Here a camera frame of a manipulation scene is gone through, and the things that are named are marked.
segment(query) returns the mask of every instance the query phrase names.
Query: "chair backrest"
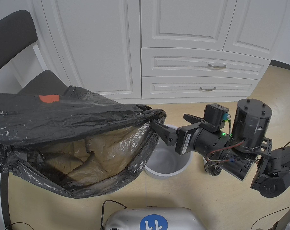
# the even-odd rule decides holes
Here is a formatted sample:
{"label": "chair backrest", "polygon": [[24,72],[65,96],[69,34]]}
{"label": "chair backrest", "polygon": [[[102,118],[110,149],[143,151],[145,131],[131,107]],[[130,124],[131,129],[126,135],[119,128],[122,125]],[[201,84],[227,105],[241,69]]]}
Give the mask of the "chair backrest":
{"label": "chair backrest", "polygon": [[0,69],[37,40],[33,19],[28,11],[19,10],[0,20]]}

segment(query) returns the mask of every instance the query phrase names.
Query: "orange patch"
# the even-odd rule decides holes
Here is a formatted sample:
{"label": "orange patch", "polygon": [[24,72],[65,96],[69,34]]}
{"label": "orange patch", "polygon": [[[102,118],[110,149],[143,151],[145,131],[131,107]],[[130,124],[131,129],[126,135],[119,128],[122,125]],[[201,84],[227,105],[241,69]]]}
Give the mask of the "orange patch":
{"label": "orange patch", "polygon": [[39,95],[39,98],[45,103],[58,102],[60,100],[60,96],[58,94]]}

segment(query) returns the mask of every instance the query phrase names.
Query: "gray bucket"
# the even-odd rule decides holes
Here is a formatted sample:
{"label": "gray bucket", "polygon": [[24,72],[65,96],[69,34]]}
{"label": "gray bucket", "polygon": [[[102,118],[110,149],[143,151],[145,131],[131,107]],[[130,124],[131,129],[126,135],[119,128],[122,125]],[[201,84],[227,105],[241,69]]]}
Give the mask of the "gray bucket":
{"label": "gray bucket", "polygon": [[[170,128],[177,129],[174,125],[167,125]],[[160,138],[151,157],[149,158],[145,171],[156,179],[166,179],[184,171],[193,158],[193,152],[187,152],[179,155],[175,152],[176,146],[167,146]]]}

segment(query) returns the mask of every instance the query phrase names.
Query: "barcode sticker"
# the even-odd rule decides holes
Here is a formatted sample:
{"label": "barcode sticker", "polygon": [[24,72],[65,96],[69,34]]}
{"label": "barcode sticker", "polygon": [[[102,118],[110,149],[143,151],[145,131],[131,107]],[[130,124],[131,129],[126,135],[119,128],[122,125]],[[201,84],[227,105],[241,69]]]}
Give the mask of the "barcode sticker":
{"label": "barcode sticker", "polygon": [[184,142],[184,145],[183,145],[183,150],[182,150],[181,155],[182,155],[182,154],[185,154],[186,149],[187,149],[188,144],[189,144],[189,141],[190,141],[190,138],[191,138],[191,134],[188,134],[188,135],[186,136],[186,138],[185,138],[185,142]]}

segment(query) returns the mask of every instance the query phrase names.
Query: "cabinet panel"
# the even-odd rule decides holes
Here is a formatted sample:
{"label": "cabinet panel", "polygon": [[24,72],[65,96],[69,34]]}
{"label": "cabinet panel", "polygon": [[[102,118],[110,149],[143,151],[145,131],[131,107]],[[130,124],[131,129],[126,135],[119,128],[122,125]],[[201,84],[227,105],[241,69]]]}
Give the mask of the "cabinet panel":
{"label": "cabinet panel", "polygon": [[236,0],[141,0],[142,47],[222,50]]}
{"label": "cabinet panel", "polygon": [[224,51],[271,59],[288,0],[237,0]]}
{"label": "cabinet panel", "polygon": [[142,48],[142,76],[211,76],[261,79],[270,60],[186,48]]}
{"label": "cabinet panel", "polygon": [[220,77],[142,77],[143,98],[249,96],[255,79]]}
{"label": "cabinet panel", "polygon": [[75,86],[140,98],[139,0],[42,0],[59,57]]}

